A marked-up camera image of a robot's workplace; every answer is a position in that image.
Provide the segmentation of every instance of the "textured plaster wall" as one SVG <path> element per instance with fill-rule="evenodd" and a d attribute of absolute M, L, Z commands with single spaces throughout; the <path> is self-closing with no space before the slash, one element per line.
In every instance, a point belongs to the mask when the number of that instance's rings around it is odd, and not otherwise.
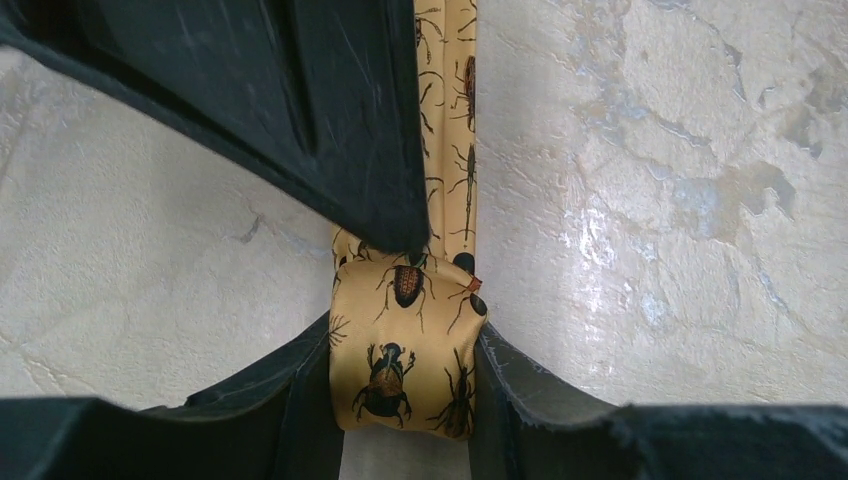
<path fill-rule="evenodd" d="M 481 0 L 479 25 L 498 329 L 612 402 L 848 401 L 848 2 Z M 176 405 L 326 310 L 315 214 L 16 53 L 0 72 L 0 395 Z M 469 476 L 464 445 L 346 442 L 344 478 Z"/>

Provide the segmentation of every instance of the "beetle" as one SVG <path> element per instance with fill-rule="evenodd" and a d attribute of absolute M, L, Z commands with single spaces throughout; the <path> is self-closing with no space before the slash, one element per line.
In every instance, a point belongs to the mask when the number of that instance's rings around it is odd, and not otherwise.
<path fill-rule="evenodd" d="M 462 90 L 457 90 L 454 88 L 458 97 L 453 102 L 453 106 L 451 106 L 451 110 L 456 110 L 457 104 L 460 100 L 465 100 L 468 102 L 468 113 L 465 115 L 460 115 L 458 117 L 451 117 L 456 120 L 459 118 L 467 118 L 468 119 L 468 130 L 471 132 L 475 132 L 477 128 L 476 121 L 474 120 L 474 111 L 475 111 L 475 96 L 476 96 L 476 83 L 477 83 L 477 67 L 476 60 L 474 55 L 469 55 L 465 60 L 465 69 L 462 72 L 462 76 L 459 76 L 459 61 L 455 62 L 456 72 L 454 73 L 454 77 L 457 80 L 462 82 Z"/>
<path fill-rule="evenodd" d="M 465 287 L 462 290 L 460 290 L 460 291 L 458 291 L 458 292 L 456 292 L 453 295 L 448 297 L 448 299 L 452 299 L 453 297 L 456 297 L 457 295 L 462 295 L 464 293 L 468 293 L 468 295 L 463 297 L 462 300 L 460 300 L 460 302 L 459 302 L 459 308 L 456 311 L 456 316 L 453 317 L 453 321 L 448 326 L 448 331 L 447 331 L 448 335 L 450 335 L 451 329 L 453 329 L 453 326 L 456 325 L 457 320 L 459 320 L 459 316 L 462 315 L 462 307 L 465 305 L 465 302 L 468 302 L 468 304 L 471 305 L 471 309 L 474 310 L 474 313 L 476 313 L 477 315 L 480 315 L 481 317 L 485 317 L 486 313 L 489 312 L 489 307 L 486 306 L 486 302 L 484 302 L 482 298 L 480 298 L 479 296 L 477 296 L 476 293 L 474 293 L 470 290 L 471 290 L 470 288 Z"/>
<path fill-rule="evenodd" d="M 427 65 L 430 65 L 430 61 L 433 59 L 433 55 L 430 52 L 430 44 L 427 42 L 427 36 L 424 35 L 424 30 L 423 30 L 424 22 L 429 23 L 430 26 L 433 27 L 433 30 L 435 30 L 436 33 L 438 33 L 439 36 L 441 37 L 440 40 L 442 41 L 442 43 L 445 43 L 445 35 L 442 33 L 442 29 L 439 28 L 438 25 L 436 25 L 432 20 L 428 20 L 428 19 L 424 18 L 424 15 L 426 15 L 428 13 L 435 13 L 435 12 L 441 12 L 441 11 L 442 11 L 441 8 L 433 7 L 429 10 L 425 10 L 421 13 L 415 14 L 415 48 L 420 47 L 421 46 L 421 40 L 424 40 L 424 48 L 427 50 Z"/>
<path fill-rule="evenodd" d="M 472 388 L 469 378 L 476 367 L 471 367 L 469 370 L 468 367 L 462 365 L 459 360 L 459 352 L 455 348 L 453 349 L 453 356 L 456 358 L 456 364 L 459 367 L 459 378 L 456 379 L 456 385 L 453 383 L 450 372 L 445 368 L 452 400 L 442 409 L 441 413 L 429 417 L 427 420 L 438 422 L 431 430 L 444 428 L 445 435 L 450 438 L 458 438 L 470 434 L 474 426 L 474 409 L 471 407 L 471 399 L 474 398 L 476 388 Z"/>
<path fill-rule="evenodd" d="M 456 190 L 456 187 L 458 187 L 461 183 L 465 183 L 465 185 L 468 187 L 468 191 L 465 194 L 465 228 L 459 229 L 455 232 L 450 232 L 450 234 L 456 235 L 458 233 L 465 232 L 465 246 L 467 247 L 468 233 L 471 232 L 477 235 L 477 232 L 469 228 L 471 226 L 471 203 L 474 200 L 474 192 L 472 189 L 477 184 L 477 155 L 474 152 L 473 143 L 468 146 L 467 157 L 462 156 L 462 153 L 460 153 L 459 148 L 457 148 L 456 145 L 451 146 L 453 147 L 454 151 L 456 151 L 456 155 L 460 158 L 460 160 L 465 161 L 465 168 L 462 168 L 462 164 L 454 160 L 454 163 L 456 163 L 459 169 L 465 172 L 465 178 L 463 178 L 462 180 L 458 180 L 455 184 L 453 184 L 453 187 L 451 187 L 451 189 L 448 191 L 448 195 L 450 195 L 454 190 Z"/>
<path fill-rule="evenodd" d="M 426 71 L 419 73 L 418 78 L 420 79 L 424 75 L 434 75 L 439 80 L 442 81 L 442 85 L 445 84 L 444 77 L 442 77 L 438 72 L 426 70 Z M 427 115 L 424 114 L 424 109 L 421 108 L 421 105 L 424 103 L 424 99 L 427 98 L 427 93 L 430 91 L 431 88 L 433 88 L 433 83 L 434 82 L 430 82 L 430 83 L 427 84 L 426 87 L 424 87 L 424 91 L 421 92 L 421 99 L 418 100 L 418 107 L 419 107 L 418 113 L 419 113 L 419 115 L 421 115 L 421 124 L 424 126 L 424 128 L 427 129 L 428 132 L 430 132 L 430 135 L 434 134 L 435 131 L 433 130 L 433 127 L 430 125 L 430 121 L 427 120 Z M 443 101 L 442 103 L 439 103 L 436 106 L 441 107 L 444 104 L 445 104 L 445 102 Z M 423 131 L 421 132 L 421 149 L 424 151 L 424 157 L 430 158 L 430 151 L 427 150 L 427 140 L 424 138 L 424 132 Z"/>
<path fill-rule="evenodd" d="M 333 315 L 333 318 L 330 319 L 330 331 L 328 334 L 330 348 L 338 347 L 341 345 L 342 340 L 347 338 L 347 335 L 341 333 L 341 330 L 348 323 L 350 323 L 350 320 L 345 320 L 342 315 Z"/>
<path fill-rule="evenodd" d="M 420 255 L 415 261 L 413 261 L 411 255 L 407 255 L 409 265 L 393 265 L 383 273 L 383 279 L 377 285 L 376 289 L 379 290 L 383 284 L 386 284 L 386 301 L 380 314 L 371 322 L 372 324 L 377 323 L 377 320 L 389 310 L 390 290 L 394 292 L 395 303 L 401 308 L 412 306 L 423 292 L 424 297 L 421 300 L 421 305 L 418 307 L 418 319 L 421 324 L 421 333 L 424 333 L 424 315 L 421 311 L 424 309 L 424 302 L 427 299 L 427 288 L 424 286 L 425 280 L 430 282 L 430 296 L 433 297 L 433 300 L 436 299 L 436 296 L 433 294 L 433 280 L 421 269 L 426 264 L 427 256 L 423 253 Z M 390 273 L 393 274 L 392 279 L 386 283 L 386 277 Z"/>
<path fill-rule="evenodd" d="M 400 356 L 405 352 L 406 349 L 397 343 L 380 345 L 382 356 L 375 363 L 374 344 L 368 347 L 368 368 L 371 369 L 371 375 L 368 385 L 356 394 L 351 407 L 351 411 L 356 411 L 357 422 L 362 419 L 362 409 L 365 408 L 378 417 L 397 417 L 400 428 L 403 428 L 403 417 L 398 411 L 401 403 L 406 404 L 404 410 L 406 419 L 412 418 L 412 406 L 406 398 L 406 392 L 403 391 L 403 379 L 415 366 L 415 352 L 409 352 L 409 361 L 404 369 Z M 356 404 L 362 397 L 365 398 L 359 405 L 359 410 L 356 410 Z"/>
<path fill-rule="evenodd" d="M 468 23 L 466 23 L 462 28 L 457 30 L 456 31 L 457 34 L 462 33 L 462 31 L 465 30 L 466 28 L 470 27 L 472 23 L 477 22 L 477 4 L 474 3 L 474 0 L 468 0 L 468 3 L 470 3 L 471 6 L 474 8 L 474 18 L 472 18 Z M 469 11 L 471 11 L 471 9 L 470 8 L 463 8 L 461 11 L 462 12 L 469 12 Z M 459 40 L 460 42 L 473 42 L 474 40 L 477 40 L 477 39 L 476 38 L 458 38 L 457 37 L 457 40 Z"/>

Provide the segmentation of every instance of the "yellow necktie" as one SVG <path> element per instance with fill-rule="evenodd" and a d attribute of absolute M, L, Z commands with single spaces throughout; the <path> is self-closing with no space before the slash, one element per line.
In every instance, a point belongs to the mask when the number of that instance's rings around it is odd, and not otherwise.
<path fill-rule="evenodd" d="M 330 388 L 344 430 L 371 423 L 466 439 L 474 342 L 487 308 L 474 275 L 474 0 L 416 0 L 421 142 L 432 236 L 385 255 L 336 227 Z"/>

